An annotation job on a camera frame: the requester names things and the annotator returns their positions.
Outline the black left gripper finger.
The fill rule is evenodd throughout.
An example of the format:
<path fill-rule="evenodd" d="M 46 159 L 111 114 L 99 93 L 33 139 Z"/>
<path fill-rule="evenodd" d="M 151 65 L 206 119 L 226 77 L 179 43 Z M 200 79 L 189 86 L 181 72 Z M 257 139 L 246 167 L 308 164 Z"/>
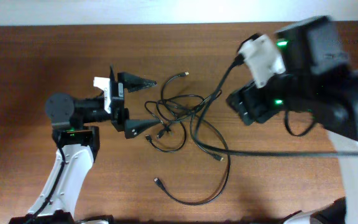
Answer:
<path fill-rule="evenodd" d="M 160 123 L 159 119 L 127 119 L 124 122 L 124 135 L 126 139 L 132 139 Z"/>
<path fill-rule="evenodd" d="M 117 74 L 118 82 L 123 84 L 124 89 L 129 93 L 154 87 L 157 82 L 146 78 L 138 77 L 131 73 L 119 72 Z"/>

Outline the black USB cable short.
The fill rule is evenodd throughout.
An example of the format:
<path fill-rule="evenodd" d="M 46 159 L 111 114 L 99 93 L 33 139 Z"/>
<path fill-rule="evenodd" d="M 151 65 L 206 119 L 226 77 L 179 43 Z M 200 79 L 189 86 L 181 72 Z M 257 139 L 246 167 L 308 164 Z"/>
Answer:
<path fill-rule="evenodd" d="M 183 122 L 159 121 L 162 128 L 154 136 L 145 135 L 145 140 L 152 148 L 163 153 L 175 153 L 183 149 L 188 140 L 188 133 Z"/>

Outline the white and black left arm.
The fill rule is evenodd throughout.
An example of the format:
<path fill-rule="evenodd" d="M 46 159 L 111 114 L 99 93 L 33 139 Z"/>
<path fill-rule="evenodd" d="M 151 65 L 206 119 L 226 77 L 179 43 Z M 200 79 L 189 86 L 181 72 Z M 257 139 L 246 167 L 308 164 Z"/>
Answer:
<path fill-rule="evenodd" d="M 21 217 L 10 223 L 76 223 L 75 208 L 83 182 L 100 149 L 97 123 L 111 122 L 117 132 L 132 139 L 159 123 L 157 119 L 130 119 L 124 106 L 125 94 L 152 88 L 154 80 L 111 72 L 109 77 L 94 77 L 101 93 L 79 99 L 55 93 L 45 103 L 52 125 L 56 157 L 39 197 Z"/>

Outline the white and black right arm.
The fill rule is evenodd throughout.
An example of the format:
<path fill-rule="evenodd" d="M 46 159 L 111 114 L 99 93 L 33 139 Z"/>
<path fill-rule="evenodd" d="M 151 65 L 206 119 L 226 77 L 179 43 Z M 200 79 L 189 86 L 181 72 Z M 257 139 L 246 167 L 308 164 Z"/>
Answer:
<path fill-rule="evenodd" d="M 358 70 L 349 66 L 329 16 L 314 16 L 275 33 L 254 34 L 241 43 L 237 61 L 252 79 L 232 92 L 227 104 L 246 125 L 262 124 L 283 111 L 309 113 L 327 131 L 338 158 L 343 198 L 285 223 L 358 223 Z"/>

